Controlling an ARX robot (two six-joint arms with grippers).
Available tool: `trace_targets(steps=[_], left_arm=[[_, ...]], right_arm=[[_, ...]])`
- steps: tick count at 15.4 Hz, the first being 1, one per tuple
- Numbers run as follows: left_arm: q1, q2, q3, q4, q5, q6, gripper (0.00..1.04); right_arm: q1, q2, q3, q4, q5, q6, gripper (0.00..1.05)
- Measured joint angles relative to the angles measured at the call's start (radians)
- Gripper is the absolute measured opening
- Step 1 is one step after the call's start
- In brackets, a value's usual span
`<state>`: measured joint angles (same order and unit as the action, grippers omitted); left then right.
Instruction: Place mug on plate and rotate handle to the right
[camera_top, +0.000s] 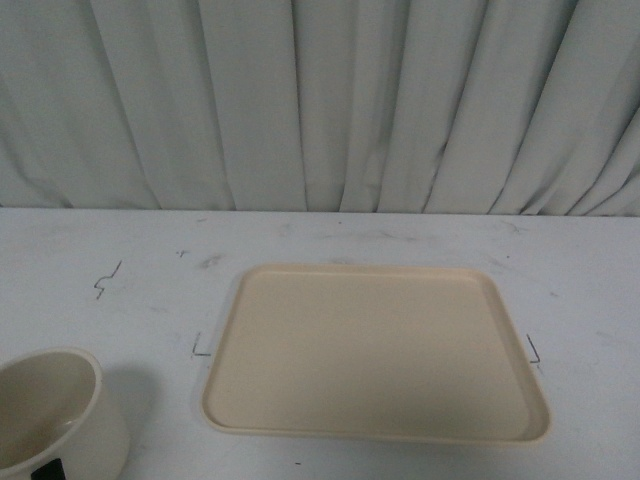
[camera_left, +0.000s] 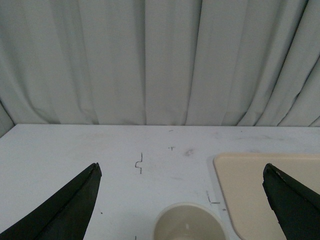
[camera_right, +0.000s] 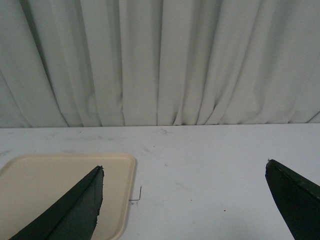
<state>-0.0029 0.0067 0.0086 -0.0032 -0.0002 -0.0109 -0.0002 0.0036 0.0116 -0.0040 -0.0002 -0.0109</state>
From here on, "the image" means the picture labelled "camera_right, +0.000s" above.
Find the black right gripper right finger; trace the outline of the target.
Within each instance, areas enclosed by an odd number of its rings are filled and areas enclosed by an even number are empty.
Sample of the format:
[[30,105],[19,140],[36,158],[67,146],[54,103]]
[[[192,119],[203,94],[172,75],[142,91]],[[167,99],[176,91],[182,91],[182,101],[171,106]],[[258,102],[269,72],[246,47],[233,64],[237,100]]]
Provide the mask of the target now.
[[273,200],[295,240],[320,238],[320,186],[271,159],[265,178]]

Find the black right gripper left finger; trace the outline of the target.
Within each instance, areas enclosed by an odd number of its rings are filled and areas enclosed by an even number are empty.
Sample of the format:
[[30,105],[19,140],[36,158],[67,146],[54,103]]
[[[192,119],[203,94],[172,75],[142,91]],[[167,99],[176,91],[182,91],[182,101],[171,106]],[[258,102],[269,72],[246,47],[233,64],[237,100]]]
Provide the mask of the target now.
[[90,240],[103,202],[104,169],[96,166],[12,240]]

